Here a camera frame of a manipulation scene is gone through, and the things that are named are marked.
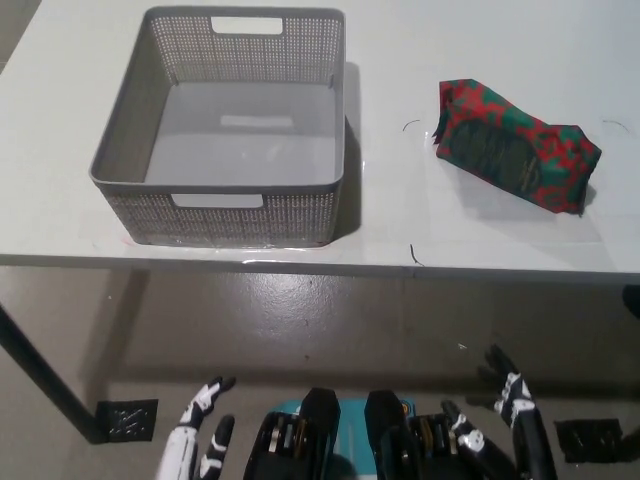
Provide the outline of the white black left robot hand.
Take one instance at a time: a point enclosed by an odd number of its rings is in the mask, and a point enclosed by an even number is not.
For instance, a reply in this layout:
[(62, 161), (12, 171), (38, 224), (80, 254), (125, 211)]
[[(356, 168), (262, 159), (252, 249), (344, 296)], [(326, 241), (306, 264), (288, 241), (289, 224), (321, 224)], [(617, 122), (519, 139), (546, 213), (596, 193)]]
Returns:
[(233, 415), (220, 420), (205, 453), (198, 458), (198, 433), (219, 396), (231, 390), (235, 377), (216, 377), (195, 394), (170, 432), (155, 479), (219, 479), (235, 426)]

